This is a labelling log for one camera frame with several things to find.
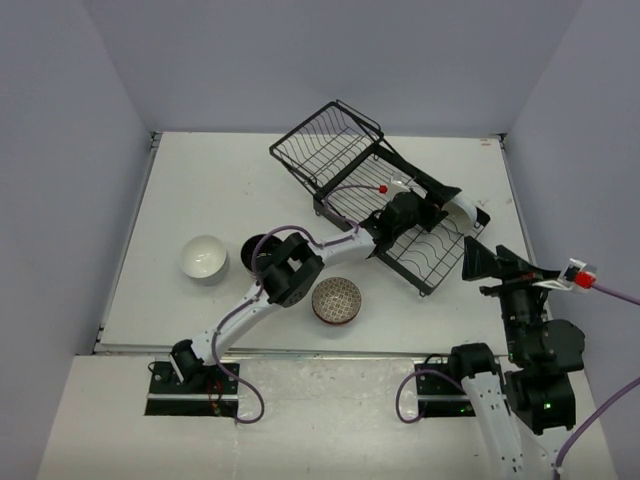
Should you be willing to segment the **tan black bowl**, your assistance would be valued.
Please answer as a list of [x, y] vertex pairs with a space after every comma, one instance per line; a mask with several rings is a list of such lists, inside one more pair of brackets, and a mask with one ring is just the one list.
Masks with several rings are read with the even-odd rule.
[[[240, 251], [240, 257], [245, 270], [251, 275], [254, 275], [253, 271], [253, 256], [255, 255], [256, 247], [260, 241], [265, 237], [265, 234], [257, 234], [247, 239], [242, 245]], [[269, 237], [260, 247], [256, 256], [256, 262], [260, 265], [267, 257], [269, 257], [279, 245], [282, 244], [282, 240], [276, 236]]]

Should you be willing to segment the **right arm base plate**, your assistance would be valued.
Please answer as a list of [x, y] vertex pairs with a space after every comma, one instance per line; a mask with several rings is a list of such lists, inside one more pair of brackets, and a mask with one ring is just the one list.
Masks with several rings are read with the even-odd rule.
[[[428, 355], [422, 363], [415, 365], [415, 371], [434, 370], [448, 377], [451, 372], [448, 357], [440, 354]], [[418, 396], [419, 418], [465, 418], [474, 417], [471, 402], [462, 391], [446, 379], [434, 374], [419, 374], [415, 378]]]

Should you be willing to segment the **brown white patterned bowl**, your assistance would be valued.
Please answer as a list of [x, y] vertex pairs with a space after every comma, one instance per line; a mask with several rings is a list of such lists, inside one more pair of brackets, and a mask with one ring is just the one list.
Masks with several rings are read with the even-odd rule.
[[351, 322], [362, 307], [362, 294], [357, 285], [343, 277], [330, 277], [319, 282], [311, 297], [311, 306], [322, 322], [340, 326]]

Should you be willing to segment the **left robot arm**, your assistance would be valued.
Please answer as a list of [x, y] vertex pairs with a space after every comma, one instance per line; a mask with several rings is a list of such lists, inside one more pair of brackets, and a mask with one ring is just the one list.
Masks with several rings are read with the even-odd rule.
[[201, 390], [208, 379], [206, 366], [218, 365], [220, 355], [259, 321], [299, 303], [324, 269], [386, 254], [407, 231], [438, 224], [445, 216], [444, 206], [461, 193], [458, 187], [438, 184], [426, 187], [420, 195], [393, 180], [380, 185], [355, 184], [353, 188], [374, 191], [387, 202], [357, 223], [332, 210], [330, 198], [352, 189], [341, 185], [324, 196], [322, 205], [335, 219], [345, 222], [348, 231], [317, 240], [301, 226], [285, 225], [265, 234], [252, 253], [254, 283], [243, 299], [217, 325], [173, 346], [169, 362], [177, 386], [187, 393]]

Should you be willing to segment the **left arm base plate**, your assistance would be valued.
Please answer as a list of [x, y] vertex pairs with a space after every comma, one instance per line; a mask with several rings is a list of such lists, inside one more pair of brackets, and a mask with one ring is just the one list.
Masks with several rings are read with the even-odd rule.
[[148, 370], [145, 416], [233, 418], [238, 413], [238, 382], [216, 366], [205, 367], [186, 383], [168, 361], [151, 362]]

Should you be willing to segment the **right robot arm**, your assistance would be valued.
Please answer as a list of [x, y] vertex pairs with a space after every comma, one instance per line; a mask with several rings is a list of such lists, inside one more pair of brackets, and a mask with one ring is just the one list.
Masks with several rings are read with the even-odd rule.
[[576, 425], [576, 398], [569, 378], [583, 369], [585, 335], [565, 319], [548, 319], [551, 291], [571, 290], [580, 267], [546, 270], [499, 245], [489, 250], [464, 239], [462, 278], [493, 278], [482, 295], [500, 304], [507, 359], [502, 369], [485, 343], [451, 350], [446, 380], [465, 393], [479, 421], [494, 473], [500, 479], [558, 479], [558, 455]]

